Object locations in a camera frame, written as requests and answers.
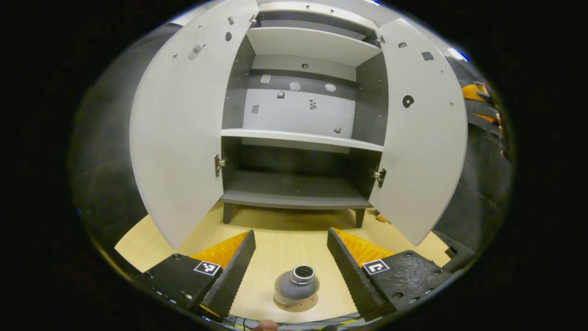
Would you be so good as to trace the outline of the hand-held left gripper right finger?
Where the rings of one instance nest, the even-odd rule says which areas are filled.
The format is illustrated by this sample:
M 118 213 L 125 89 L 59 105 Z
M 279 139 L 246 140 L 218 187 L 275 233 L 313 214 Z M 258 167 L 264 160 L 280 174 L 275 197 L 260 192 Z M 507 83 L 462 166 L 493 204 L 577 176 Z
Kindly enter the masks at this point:
M 328 230 L 326 245 L 366 322 L 414 306 L 452 276 L 413 250 L 392 253 L 337 228 Z

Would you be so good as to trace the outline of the light grey cabinet door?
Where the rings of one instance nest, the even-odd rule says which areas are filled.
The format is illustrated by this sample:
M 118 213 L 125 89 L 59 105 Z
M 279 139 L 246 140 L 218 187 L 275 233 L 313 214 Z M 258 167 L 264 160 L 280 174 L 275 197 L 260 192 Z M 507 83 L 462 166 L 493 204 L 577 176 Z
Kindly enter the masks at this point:
M 388 123 L 369 202 L 413 245 L 454 195 L 468 146 L 468 116 L 441 48 L 398 18 L 379 27 L 388 76 Z
M 130 155 L 144 206 L 179 249 L 223 194 L 223 107 L 256 0 L 224 0 L 179 29 L 153 57 L 135 93 Z

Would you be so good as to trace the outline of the round cork coaster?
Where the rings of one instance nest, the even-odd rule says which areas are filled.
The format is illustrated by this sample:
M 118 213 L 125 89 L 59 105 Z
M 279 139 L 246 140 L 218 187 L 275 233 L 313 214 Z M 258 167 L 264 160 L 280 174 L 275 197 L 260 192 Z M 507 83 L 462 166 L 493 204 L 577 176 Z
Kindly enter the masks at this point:
M 283 304 L 279 302 L 276 297 L 273 297 L 274 304 L 281 310 L 285 312 L 290 312 L 294 314 L 300 314 L 302 312 L 306 312 L 312 310 L 319 301 L 318 293 L 314 294 L 313 296 L 303 299 L 303 300 L 294 300 L 289 304 Z

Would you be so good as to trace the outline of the white cabinet shelf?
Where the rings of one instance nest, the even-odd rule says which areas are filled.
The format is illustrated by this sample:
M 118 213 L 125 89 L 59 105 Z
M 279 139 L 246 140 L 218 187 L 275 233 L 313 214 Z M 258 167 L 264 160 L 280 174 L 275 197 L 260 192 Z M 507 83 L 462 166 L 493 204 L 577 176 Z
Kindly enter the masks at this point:
M 348 154 L 353 148 L 375 152 L 384 150 L 382 145 L 360 140 L 287 131 L 236 128 L 221 130 L 221 136 L 238 137 L 244 145 L 305 149 L 338 154 Z
M 380 47 L 332 32 L 307 28 L 251 28 L 246 34 L 258 55 L 290 55 L 358 67 L 380 54 Z

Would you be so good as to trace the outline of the silver bottle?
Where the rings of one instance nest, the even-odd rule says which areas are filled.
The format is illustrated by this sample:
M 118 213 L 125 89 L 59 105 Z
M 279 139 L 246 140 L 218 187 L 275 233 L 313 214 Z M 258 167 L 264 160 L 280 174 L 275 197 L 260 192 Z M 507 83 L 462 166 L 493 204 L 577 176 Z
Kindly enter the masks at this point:
M 309 265 L 298 265 L 277 277 L 274 300 L 283 306 L 294 306 L 316 295 L 320 287 L 315 269 Z

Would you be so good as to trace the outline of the black backdrop cloth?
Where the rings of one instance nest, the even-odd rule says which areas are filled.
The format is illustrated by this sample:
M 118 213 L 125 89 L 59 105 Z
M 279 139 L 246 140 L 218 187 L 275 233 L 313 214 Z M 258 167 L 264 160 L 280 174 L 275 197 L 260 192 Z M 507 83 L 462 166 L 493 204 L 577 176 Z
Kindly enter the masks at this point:
M 141 273 L 115 245 L 147 215 L 130 159 L 130 114 L 141 76 L 156 52 L 181 28 L 166 23 L 130 44 L 84 93 L 73 120 L 68 171 L 74 204 L 96 245 L 122 272 Z M 433 229 L 454 248 L 450 270 L 462 268 L 494 239 L 505 221 L 513 165 L 498 142 L 469 124 L 464 170 L 447 211 Z

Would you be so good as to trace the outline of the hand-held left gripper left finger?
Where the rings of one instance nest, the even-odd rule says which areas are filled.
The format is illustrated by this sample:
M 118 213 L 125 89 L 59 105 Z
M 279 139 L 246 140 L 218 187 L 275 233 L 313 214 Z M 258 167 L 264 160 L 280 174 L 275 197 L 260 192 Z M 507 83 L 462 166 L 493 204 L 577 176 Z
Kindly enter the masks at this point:
M 223 322 L 255 249 L 254 231 L 245 231 L 193 256 L 171 254 L 136 280 L 180 309 Z

